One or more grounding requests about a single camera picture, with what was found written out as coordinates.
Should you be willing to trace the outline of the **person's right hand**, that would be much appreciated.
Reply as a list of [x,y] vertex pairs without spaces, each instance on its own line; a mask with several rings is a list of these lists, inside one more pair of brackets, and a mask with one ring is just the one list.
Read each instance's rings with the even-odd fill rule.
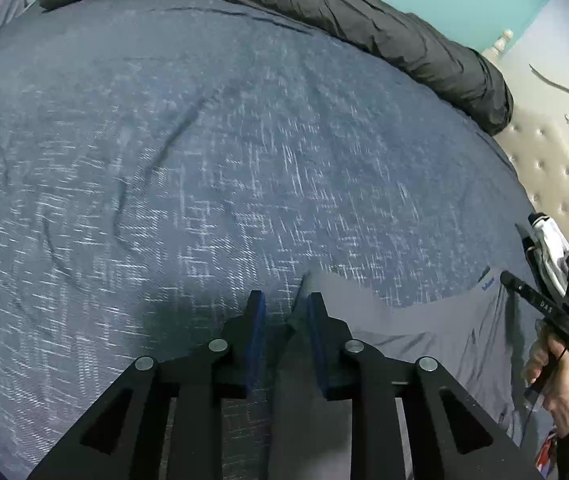
[[542,325],[524,366],[524,378],[529,384],[540,376],[551,356],[557,358],[557,368],[550,385],[546,386],[542,405],[553,419],[557,436],[565,438],[569,435],[569,352],[561,339]]

